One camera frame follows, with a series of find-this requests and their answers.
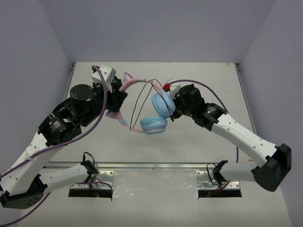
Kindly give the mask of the pink blue cat-ear headphones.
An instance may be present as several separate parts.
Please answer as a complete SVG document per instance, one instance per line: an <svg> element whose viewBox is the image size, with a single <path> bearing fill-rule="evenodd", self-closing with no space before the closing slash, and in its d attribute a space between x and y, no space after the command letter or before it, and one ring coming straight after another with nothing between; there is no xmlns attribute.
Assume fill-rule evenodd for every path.
<svg viewBox="0 0 303 227"><path fill-rule="evenodd" d="M168 126L168 120L171 119L171 115L175 110L173 99L163 90L163 85L157 79L136 78L128 71L123 74L123 85L120 90L126 92L131 86L139 83L142 83L143 87L135 101L130 121L125 120L121 110L118 112L108 110L106 117L117 120L130 132L147 135L163 133ZM149 109L152 113L144 118L139 118L148 98L151 99Z"/></svg>

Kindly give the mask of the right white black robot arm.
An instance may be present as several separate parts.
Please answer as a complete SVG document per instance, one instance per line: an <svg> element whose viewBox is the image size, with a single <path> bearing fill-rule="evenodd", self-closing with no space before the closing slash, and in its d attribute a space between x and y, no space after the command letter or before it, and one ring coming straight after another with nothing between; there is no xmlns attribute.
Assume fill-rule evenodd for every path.
<svg viewBox="0 0 303 227"><path fill-rule="evenodd" d="M174 86L170 95L176 106L175 119L182 115L190 117L198 126L225 138L251 159L247 163L222 160L216 164L212 173L219 185L244 180L256 182L267 191L276 191L292 167L292 150L288 145L276 145L248 130L219 105L205 102L193 84Z"/></svg>

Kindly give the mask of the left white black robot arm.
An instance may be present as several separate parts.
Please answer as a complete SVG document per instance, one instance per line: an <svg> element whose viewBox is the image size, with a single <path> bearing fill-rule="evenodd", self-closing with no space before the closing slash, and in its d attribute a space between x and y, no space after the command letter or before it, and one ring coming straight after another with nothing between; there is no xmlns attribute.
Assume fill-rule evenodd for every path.
<svg viewBox="0 0 303 227"><path fill-rule="evenodd" d="M81 129L104 112L117 111L127 97L123 82L113 77L110 82L98 78L93 84L78 84L70 96L58 104L38 127L33 140L14 165L0 176L4 193L0 202L4 208L24 210L34 206L44 195L74 183L90 183L99 174L86 159L73 167L42 174L45 164L63 147L86 136Z"/></svg>

